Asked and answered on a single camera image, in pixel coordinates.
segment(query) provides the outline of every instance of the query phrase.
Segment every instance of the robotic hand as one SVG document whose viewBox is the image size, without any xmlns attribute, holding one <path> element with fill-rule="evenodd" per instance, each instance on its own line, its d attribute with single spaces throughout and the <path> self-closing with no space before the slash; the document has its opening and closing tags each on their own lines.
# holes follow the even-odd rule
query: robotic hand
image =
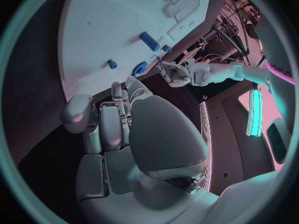
<svg viewBox="0 0 299 224">
<path fill-rule="evenodd" d="M 230 64 L 195 63 L 194 58 L 186 60 L 185 67 L 175 63 L 160 61 L 156 67 L 165 81 L 171 87 L 181 87 L 187 84 L 206 86 L 209 83 L 220 83 L 231 78 L 236 81 L 244 79 L 269 86 L 268 70 L 255 66 L 247 66 L 241 62 Z"/>
</svg>

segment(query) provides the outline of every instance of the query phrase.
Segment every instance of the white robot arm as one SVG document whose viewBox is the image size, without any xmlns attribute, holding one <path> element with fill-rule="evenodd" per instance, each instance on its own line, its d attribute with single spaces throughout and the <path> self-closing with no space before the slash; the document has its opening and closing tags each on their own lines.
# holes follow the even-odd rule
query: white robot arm
<svg viewBox="0 0 299 224">
<path fill-rule="evenodd" d="M 268 69 L 248 66 L 241 62 L 230 64 L 195 63 L 194 58 L 186 60 L 185 66 L 165 61 L 159 62 L 156 67 L 165 81 L 171 87 L 181 87 L 187 84 L 193 86 L 206 86 L 209 83 L 220 83 L 231 78 L 236 81 L 249 80 L 258 84 L 269 86 Z"/>
</svg>

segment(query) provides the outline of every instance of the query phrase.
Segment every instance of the small blue part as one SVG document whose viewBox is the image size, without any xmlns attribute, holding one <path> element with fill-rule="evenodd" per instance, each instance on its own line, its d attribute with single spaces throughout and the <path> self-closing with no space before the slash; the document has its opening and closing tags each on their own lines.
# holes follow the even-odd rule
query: small blue part
<svg viewBox="0 0 299 224">
<path fill-rule="evenodd" d="M 136 77 L 137 74 L 142 74 L 147 69 L 147 62 L 142 61 L 133 69 L 132 76 Z"/>
<path fill-rule="evenodd" d="M 171 48 L 170 48 L 169 46 L 167 46 L 167 45 L 165 45 L 165 46 L 162 48 L 162 50 L 163 50 L 164 52 L 171 52 Z"/>
<path fill-rule="evenodd" d="M 152 50 L 158 51 L 160 48 L 159 43 L 156 42 L 146 31 L 142 33 L 139 38 Z"/>
<path fill-rule="evenodd" d="M 109 60 L 108 61 L 109 67 L 114 70 L 115 68 L 117 68 L 117 63 L 113 60 Z"/>
</svg>

